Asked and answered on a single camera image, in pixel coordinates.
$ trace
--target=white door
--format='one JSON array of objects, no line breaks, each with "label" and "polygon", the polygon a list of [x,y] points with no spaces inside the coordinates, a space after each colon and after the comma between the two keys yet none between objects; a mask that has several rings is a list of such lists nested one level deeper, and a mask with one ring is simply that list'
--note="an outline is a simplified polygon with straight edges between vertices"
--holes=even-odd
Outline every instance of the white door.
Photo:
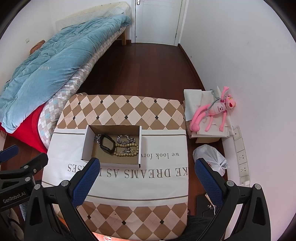
[{"label": "white door", "polygon": [[136,42],[174,45],[182,0],[136,0]]}]

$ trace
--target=bed leg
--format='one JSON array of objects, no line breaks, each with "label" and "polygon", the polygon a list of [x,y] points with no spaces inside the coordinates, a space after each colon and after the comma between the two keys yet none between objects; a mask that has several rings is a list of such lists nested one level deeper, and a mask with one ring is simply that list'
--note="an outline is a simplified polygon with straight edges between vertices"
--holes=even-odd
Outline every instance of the bed leg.
[{"label": "bed leg", "polygon": [[121,34],[121,45],[126,45],[126,31]]}]

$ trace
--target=white plastic bag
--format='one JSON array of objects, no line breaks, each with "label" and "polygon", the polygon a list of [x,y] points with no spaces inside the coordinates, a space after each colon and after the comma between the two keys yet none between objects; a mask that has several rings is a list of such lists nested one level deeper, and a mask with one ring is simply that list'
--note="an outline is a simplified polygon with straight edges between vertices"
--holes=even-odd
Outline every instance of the white plastic bag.
[{"label": "white plastic bag", "polygon": [[216,172],[219,172],[221,176],[225,174],[225,169],[228,168],[226,159],[216,148],[209,145],[202,145],[193,151],[194,162],[198,158],[203,158],[208,165]]}]

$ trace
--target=door frame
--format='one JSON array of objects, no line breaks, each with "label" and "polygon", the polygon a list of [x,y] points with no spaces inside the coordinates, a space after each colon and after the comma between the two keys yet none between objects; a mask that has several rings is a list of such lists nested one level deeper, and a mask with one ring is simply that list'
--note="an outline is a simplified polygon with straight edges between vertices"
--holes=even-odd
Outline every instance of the door frame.
[{"label": "door frame", "polygon": [[[188,1],[189,0],[182,0],[182,3],[181,3],[179,21],[178,21],[178,25],[177,25],[176,38],[175,38],[175,42],[174,42],[175,46],[178,46],[178,43],[179,43],[183,22],[185,20],[184,15],[185,15],[186,4],[187,4]],[[131,28],[132,28],[131,42],[132,43],[136,42],[136,2],[137,2],[137,0],[132,0],[132,3],[131,3],[131,5],[132,5],[131,6],[132,7],[132,21],[133,21],[132,26],[131,26]]]}]

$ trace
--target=pink panther plush toy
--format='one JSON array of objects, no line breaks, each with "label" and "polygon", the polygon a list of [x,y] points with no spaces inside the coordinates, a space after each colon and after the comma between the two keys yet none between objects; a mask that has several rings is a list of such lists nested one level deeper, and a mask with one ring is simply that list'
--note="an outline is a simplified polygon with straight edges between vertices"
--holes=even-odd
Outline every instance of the pink panther plush toy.
[{"label": "pink panther plush toy", "polygon": [[231,110],[236,105],[235,101],[233,100],[230,94],[225,96],[225,93],[228,90],[229,90],[229,87],[224,86],[220,101],[217,101],[218,100],[217,99],[212,104],[204,105],[197,109],[190,123],[189,128],[191,131],[199,131],[200,122],[202,121],[203,118],[206,118],[208,115],[210,116],[210,122],[206,127],[205,131],[209,131],[213,122],[214,115],[223,113],[222,123],[219,128],[219,130],[223,132],[227,110]]}]

